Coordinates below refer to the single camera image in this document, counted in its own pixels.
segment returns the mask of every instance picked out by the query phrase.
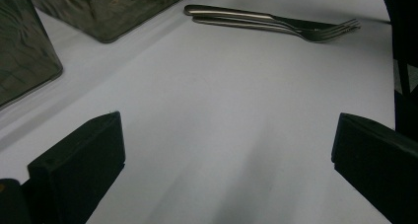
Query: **metal fork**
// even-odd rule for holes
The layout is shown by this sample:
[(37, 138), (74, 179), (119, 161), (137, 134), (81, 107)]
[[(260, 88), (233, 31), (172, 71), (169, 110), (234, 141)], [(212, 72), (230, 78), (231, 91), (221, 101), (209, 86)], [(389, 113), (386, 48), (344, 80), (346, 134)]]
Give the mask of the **metal fork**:
[(248, 20), (263, 24), (274, 24), (286, 27), (295, 31), (322, 31), (339, 28), (340, 25), (325, 24), (319, 22), (296, 20), (274, 16), (271, 14), (250, 12), (238, 9), (228, 9), (207, 5), (186, 5), (184, 14), (193, 17), (210, 17), (210, 18), (228, 18), (238, 20)]
[(265, 30), (265, 31), (290, 34), (290, 35), (294, 35), (306, 41), (314, 42), (314, 43), (327, 42), (327, 41), (336, 39), (338, 37), (344, 36), (360, 28), (360, 24), (357, 20), (350, 20), (340, 25), (336, 25), (334, 27), (331, 27), (325, 30), (320, 30), (320, 31), (295, 30), (295, 28), (291, 29), (283, 25), (233, 20), (233, 19), (225, 19), (225, 18), (193, 17), (193, 21), (199, 24)]

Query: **table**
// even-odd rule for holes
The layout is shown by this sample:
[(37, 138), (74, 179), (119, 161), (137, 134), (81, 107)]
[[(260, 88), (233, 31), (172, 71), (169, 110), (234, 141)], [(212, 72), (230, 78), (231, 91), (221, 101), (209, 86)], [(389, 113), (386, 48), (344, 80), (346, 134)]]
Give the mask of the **table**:
[[(207, 4), (362, 28), (325, 44), (197, 25)], [(333, 170), (341, 112), (394, 127), (383, 0), (184, 0), (111, 44), (43, 13), (64, 74), (0, 111), (0, 176), (120, 111), (126, 166), (94, 223), (388, 223)]]

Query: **white tabletop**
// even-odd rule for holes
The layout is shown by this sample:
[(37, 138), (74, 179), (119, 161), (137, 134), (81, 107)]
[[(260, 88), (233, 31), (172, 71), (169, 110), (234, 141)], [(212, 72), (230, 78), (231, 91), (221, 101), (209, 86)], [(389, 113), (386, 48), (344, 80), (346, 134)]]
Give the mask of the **white tabletop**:
[[(187, 4), (362, 28), (314, 44), (198, 25)], [(0, 178), (120, 111), (126, 166), (90, 224), (388, 223), (330, 160), (341, 112), (394, 127), (383, 0), (184, 0), (111, 44), (39, 16), (65, 72), (0, 111)]]

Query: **silver utensil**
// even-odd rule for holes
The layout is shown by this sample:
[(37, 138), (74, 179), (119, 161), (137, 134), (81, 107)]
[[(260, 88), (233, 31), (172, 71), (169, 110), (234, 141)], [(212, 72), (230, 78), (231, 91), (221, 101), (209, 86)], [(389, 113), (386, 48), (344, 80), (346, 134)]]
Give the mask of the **silver utensil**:
[(224, 18), (211, 18), (211, 17), (193, 17), (193, 21), (199, 24), (207, 25), (217, 25), (225, 27), (235, 27), (235, 28), (244, 28), (244, 29), (255, 29), (255, 30), (265, 30), (272, 31), (284, 34), (290, 34), (297, 37), (300, 37), (306, 41), (321, 43), (327, 42), (338, 37), (344, 36), (354, 30), (360, 28), (359, 23), (356, 20), (351, 20), (340, 25), (320, 30), (295, 30), (285, 26), (263, 24), (258, 22), (249, 22), (249, 21), (240, 21), (233, 19), (224, 19)]
[(205, 5), (187, 5), (184, 7), (184, 13), (193, 17), (219, 17), (239, 20), (249, 20), (260, 22), (264, 24), (275, 24), (278, 26), (287, 27), (296, 31), (321, 31), (328, 30), (340, 25), (332, 25), (326, 23), (296, 20), (274, 16), (271, 14), (256, 13), (237, 9), (220, 8)]

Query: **table surface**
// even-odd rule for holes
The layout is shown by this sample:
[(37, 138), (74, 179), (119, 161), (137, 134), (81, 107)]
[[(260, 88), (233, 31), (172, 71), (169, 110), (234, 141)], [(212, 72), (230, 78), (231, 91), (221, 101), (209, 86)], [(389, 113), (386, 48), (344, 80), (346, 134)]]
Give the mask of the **table surface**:
[[(336, 41), (198, 25), (207, 4), (362, 28)], [(126, 166), (88, 223), (388, 223), (333, 169), (339, 114), (394, 127), (383, 0), (183, 0), (111, 44), (43, 13), (64, 74), (0, 111), (0, 177), (120, 111)]]

